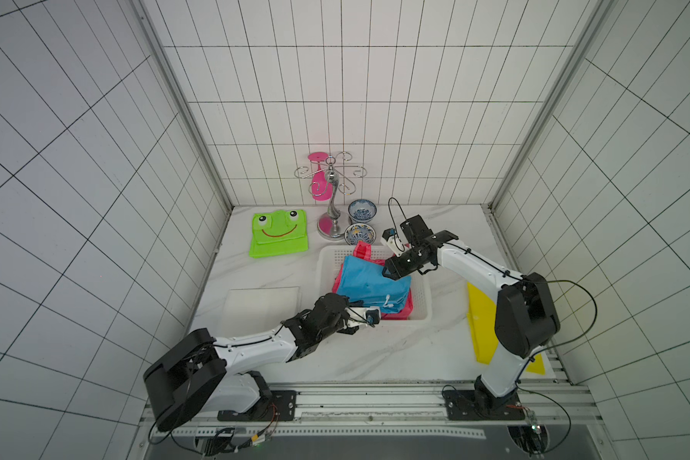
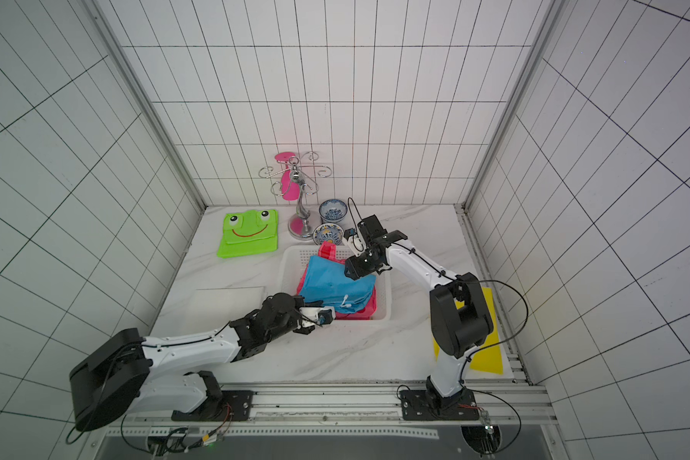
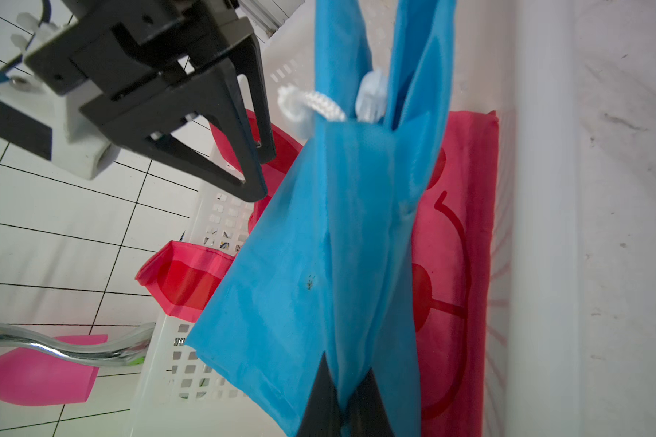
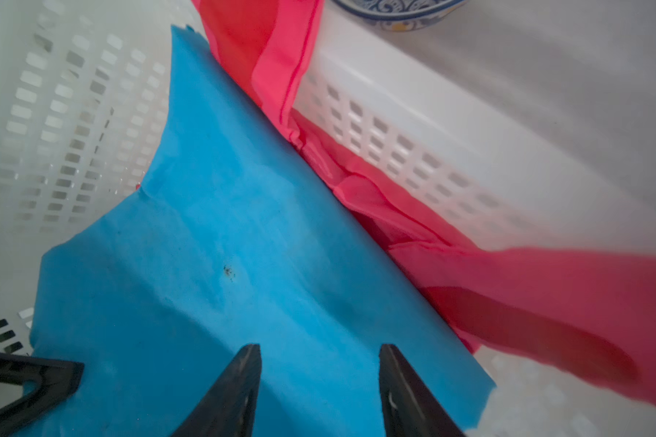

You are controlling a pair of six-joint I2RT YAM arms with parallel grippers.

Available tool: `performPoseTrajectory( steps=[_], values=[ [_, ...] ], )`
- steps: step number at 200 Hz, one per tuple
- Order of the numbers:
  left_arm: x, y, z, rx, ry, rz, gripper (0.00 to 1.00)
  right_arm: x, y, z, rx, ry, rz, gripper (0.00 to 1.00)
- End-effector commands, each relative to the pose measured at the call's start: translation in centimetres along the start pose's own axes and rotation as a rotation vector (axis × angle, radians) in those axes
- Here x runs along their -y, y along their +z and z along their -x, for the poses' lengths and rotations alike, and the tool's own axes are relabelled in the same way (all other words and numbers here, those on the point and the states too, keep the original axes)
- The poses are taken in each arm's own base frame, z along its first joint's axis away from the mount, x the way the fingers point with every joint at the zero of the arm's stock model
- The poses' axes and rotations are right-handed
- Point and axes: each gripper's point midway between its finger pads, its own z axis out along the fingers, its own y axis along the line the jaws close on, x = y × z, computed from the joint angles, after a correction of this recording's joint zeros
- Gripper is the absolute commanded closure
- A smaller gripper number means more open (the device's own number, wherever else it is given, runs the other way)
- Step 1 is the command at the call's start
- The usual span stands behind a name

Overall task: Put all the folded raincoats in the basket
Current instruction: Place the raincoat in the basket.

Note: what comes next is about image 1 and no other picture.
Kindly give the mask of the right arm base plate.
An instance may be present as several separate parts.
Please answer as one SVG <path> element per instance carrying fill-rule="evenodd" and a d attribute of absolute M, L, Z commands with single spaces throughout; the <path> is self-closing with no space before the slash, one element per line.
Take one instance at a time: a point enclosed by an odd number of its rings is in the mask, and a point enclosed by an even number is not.
<path fill-rule="evenodd" d="M 452 385 L 446 385 L 441 396 L 450 421 L 458 422 L 518 422 L 525 420 L 525 411 L 517 406 L 519 399 L 516 395 L 508 400 L 508 404 L 490 407 L 487 402 L 480 402 L 474 390 L 458 390 Z"/>

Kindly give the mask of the yellow raincoat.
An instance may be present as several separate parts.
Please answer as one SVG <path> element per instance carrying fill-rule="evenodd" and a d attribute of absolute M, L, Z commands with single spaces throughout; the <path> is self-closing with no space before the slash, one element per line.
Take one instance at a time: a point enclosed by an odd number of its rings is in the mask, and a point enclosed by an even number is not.
<path fill-rule="evenodd" d="M 477 362 L 488 365 L 496 354 L 496 349 L 499 345 L 495 331 L 498 307 L 496 302 L 491 300 L 489 295 L 481 291 L 479 287 L 471 283 L 466 285 L 469 295 L 469 310 L 466 317 L 471 329 L 473 352 L 475 352 Z M 512 300 L 519 300 L 520 305 L 525 304 L 518 287 L 504 286 L 503 289 L 499 290 L 498 298 L 509 301 L 509 307 L 512 306 L 510 302 Z M 538 358 L 538 360 L 539 363 L 537 364 L 528 364 L 526 370 L 543 376 L 545 375 L 543 358 Z"/>

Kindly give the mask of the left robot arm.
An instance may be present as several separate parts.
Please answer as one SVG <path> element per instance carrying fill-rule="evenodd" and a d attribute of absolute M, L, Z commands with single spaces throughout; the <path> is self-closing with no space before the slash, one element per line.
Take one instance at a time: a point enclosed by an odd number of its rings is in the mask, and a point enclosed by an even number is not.
<path fill-rule="evenodd" d="M 205 411 L 266 409 L 271 397 L 261 367 L 301 360 L 331 335 L 352 335 L 380 322 L 378 308 L 330 292 L 264 333 L 213 337 L 206 328 L 192 331 L 143 375 L 155 427 L 170 432 Z"/>

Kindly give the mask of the blue raincoat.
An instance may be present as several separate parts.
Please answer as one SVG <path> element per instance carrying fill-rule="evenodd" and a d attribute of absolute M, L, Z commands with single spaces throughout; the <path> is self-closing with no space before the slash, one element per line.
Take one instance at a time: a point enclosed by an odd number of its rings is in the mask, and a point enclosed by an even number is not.
<path fill-rule="evenodd" d="M 398 281 L 384 278 L 379 264 L 347 256 L 341 267 L 340 281 L 335 292 L 366 307 L 378 307 L 383 314 L 400 314 L 409 310 L 408 298 L 411 277 Z"/>

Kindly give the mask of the white plastic perforated basket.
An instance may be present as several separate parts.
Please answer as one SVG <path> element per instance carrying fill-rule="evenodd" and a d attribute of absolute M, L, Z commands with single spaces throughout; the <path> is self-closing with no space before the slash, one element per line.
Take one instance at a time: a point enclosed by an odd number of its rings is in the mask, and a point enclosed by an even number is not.
<path fill-rule="evenodd" d="M 344 259 L 351 256 L 354 250 L 355 248 L 349 245 L 328 245 L 320 251 L 315 278 L 317 295 L 323 295 L 332 290 Z M 412 275 L 411 278 L 410 294 L 413 310 L 406 321 L 412 324 L 427 323 L 432 318 L 429 282 L 420 275 Z"/>

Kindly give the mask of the white raincoat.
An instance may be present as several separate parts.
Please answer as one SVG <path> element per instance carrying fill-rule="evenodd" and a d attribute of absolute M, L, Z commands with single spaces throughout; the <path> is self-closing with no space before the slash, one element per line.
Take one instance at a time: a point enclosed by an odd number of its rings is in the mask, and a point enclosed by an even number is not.
<path fill-rule="evenodd" d="M 264 333 L 299 312 L 299 287 L 232 289 L 216 327 L 218 337 Z"/>

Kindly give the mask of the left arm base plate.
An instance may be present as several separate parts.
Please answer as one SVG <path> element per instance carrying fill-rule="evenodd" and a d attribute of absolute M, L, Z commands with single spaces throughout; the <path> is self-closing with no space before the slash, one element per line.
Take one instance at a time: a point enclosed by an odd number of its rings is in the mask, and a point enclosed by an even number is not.
<path fill-rule="evenodd" d="M 275 390 L 262 396 L 252 408 L 243 413 L 220 411 L 220 422 L 289 422 L 294 419 L 298 393 L 294 390 Z"/>

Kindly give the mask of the pink bunny raincoat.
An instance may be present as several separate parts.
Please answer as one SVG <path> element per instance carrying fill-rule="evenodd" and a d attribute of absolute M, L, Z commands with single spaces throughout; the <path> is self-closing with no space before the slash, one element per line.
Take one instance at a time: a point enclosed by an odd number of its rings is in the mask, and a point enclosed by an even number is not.
<path fill-rule="evenodd" d="M 406 320 L 413 311 L 411 278 L 392 280 L 383 276 L 385 260 L 373 258 L 373 246 L 359 241 L 345 257 L 333 284 L 333 292 L 366 307 L 378 307 L 381 317 Z"/>

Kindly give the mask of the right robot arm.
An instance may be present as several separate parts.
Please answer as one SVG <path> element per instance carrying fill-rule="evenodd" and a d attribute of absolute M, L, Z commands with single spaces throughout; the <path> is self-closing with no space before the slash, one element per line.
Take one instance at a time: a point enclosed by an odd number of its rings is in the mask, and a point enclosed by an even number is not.
<path fill-rule="evenodd" d="M 560 331 L 548 281 L 538 273 L 522 275 L 499 266 L 447 230 L 427 234 L 408 248 L 396 250 L 385 260 L 383 276 L 399 280 L 415 272 L 425 274 L 427 264 L 461 276 L 496 306 L 498 347 L 485 372 L 475 380 L 475 398 L 485 409 L 506 406 L 529 361 Z"/>

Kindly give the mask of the green frog raincoat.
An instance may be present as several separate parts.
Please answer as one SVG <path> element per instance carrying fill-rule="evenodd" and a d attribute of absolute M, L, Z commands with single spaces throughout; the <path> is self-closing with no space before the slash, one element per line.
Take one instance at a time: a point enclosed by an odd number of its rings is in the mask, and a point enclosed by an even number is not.
<path fill-rule="evenodd" d="M 309 249 L 307 227 L 307 212 L 303 209 L 255 214 L 248 255 L 260 259 L 305 252 Z"/>

